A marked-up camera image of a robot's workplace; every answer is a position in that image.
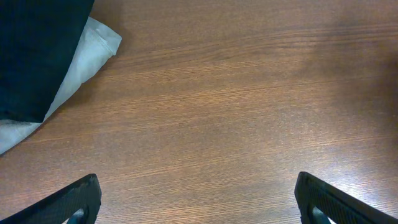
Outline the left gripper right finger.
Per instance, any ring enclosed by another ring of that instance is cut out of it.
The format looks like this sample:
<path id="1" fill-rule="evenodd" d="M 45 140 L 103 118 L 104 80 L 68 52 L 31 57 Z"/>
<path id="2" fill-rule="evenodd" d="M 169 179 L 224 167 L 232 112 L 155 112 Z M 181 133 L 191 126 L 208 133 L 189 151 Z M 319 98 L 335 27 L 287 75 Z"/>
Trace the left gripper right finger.
<path id="1" fill-rule="evenodd" d="M 308 172 L 298 174 L 295 198 L 304 224 L 397 224 L 397 219 Z"/>

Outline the black shorts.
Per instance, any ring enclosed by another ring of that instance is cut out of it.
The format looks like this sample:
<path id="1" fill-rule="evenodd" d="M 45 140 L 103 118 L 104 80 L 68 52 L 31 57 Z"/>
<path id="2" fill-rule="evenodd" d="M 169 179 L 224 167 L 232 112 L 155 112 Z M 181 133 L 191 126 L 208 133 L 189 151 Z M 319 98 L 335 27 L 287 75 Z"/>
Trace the black shorts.
<path id="1" fill-rule="evenodd" d="M 1 0 L 1 119 L 41 123 L 94 0 Z"/>

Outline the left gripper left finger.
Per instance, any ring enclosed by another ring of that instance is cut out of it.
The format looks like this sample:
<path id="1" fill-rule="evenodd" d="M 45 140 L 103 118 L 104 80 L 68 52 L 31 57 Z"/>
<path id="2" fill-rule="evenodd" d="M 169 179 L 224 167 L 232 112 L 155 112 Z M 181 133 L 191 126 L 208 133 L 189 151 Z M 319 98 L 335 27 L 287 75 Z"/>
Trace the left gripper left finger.
<path id="1" fill-rule="evenodd" d="M 96 174 L 88 174 L 39 202 L 1 220 L 2 224 L 94 224 L 101 206 Z"/>

